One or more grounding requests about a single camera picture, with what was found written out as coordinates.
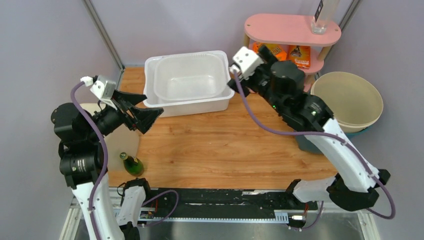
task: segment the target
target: gray floor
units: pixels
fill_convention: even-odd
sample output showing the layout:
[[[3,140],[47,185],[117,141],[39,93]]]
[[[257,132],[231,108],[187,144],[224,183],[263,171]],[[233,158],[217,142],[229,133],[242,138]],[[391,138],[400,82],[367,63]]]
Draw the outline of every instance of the gray floor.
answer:
[[[308,214],[308,223],[316,214]],[[139,228],[142,240],[363,240],[358,216],[354,213],[325,213],[310,230],[295,232],[275,223],[163,222]],[[84,220],[76,240],[88,240]]]

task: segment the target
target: plastic tub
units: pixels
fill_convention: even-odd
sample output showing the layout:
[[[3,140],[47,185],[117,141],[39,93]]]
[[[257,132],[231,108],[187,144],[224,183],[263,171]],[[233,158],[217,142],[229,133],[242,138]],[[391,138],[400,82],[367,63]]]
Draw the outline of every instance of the plastic tub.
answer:
[[[310,93],[324,100],[345,133],[362,131],[374,124],[383,112],[379,91],[352,73],[324,74],[312,85]]]
[[[227,69],[228,59],[223,51],[209,51],[208,54],[213,54],[220,59],[223,67]],[[143,101],[144,105],[148,108],[163,108],[164,112],[159,116],[172,117],[181,115],[201,114],[207,112],[223,111],[228,108],[230,99],[234,96],[234,91],[229,87],[215,97],[207,99],[197,99],[190,101],[169,101],[159,98],[154,91],[155,69],[159,61],[164,56],[154,56],[146,60],[144,64],[145,85],[143,94],[147,99]],[[226,73],[225,82],[230,80],[230,74]]]
[[[210,99],[227,86],[228,67],[208,52],[166,56],[154,70],[153,90],[166,101]]]

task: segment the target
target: glass bottle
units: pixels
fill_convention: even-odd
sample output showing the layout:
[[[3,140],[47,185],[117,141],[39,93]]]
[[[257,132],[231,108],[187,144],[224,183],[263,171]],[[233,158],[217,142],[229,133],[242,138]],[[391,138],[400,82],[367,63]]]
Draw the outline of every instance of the glass bottle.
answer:
[[[333,19],[340,0],[320,0],[315,15],[312,17],[312,33],[324,34],[327,25]]]
[[[129,156],[126,152],[121,152],[119,158],[123,160],[123,166],[129,174],[134,177],[139,177],[143,174],[145,168],[138,158]]]

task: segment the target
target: cable connector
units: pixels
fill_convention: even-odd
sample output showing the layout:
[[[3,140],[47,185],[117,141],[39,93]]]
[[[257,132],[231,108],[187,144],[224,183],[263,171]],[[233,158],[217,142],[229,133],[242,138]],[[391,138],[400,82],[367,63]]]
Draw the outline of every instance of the cable connector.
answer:
[[[86,87],[90,87],[91,85],[93,85],[93,78],[91,76],[83,76],[80,79],[81,82],[84,82],[84,85]]]

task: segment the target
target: green bottle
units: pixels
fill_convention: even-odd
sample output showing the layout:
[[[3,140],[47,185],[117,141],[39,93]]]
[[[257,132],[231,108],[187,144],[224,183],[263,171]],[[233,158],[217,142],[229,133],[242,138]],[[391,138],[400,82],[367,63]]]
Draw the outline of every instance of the green bottle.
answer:
[[[136,157],[128,156],[126,152],[121,152],[119,158],[123,160],[125,170],[134,177],[141,176],[145,170],[143,163]]]

